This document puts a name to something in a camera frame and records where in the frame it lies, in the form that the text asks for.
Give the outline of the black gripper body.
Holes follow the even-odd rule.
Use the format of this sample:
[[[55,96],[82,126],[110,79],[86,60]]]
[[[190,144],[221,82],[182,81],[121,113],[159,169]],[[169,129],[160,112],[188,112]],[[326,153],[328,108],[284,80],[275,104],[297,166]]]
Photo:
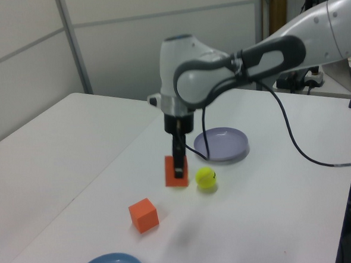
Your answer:
[[[189,114],[182,117],[175,117],[164,114],[164,128],[168,134],[171,134],[173,141],[181,148],[186,147],[186,134],[189,134],[193,129],[194,115]]]

